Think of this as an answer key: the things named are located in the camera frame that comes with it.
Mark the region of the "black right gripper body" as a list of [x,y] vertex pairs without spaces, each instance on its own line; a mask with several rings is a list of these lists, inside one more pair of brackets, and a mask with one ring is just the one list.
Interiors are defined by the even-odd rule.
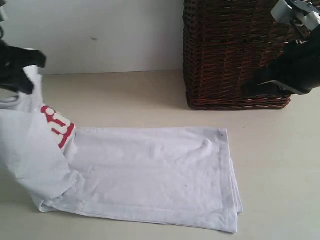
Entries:
[[306,95],[320,87],[320,40],[296,41],[283,55],[267,66],[266,84],[281,92]]

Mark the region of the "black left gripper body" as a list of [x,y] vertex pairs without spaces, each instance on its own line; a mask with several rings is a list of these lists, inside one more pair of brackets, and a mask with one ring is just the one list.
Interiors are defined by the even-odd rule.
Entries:
[[0,40],[0,88],[5,90],[5,68],[22,68],[16,66],[10,51],[10,47]]

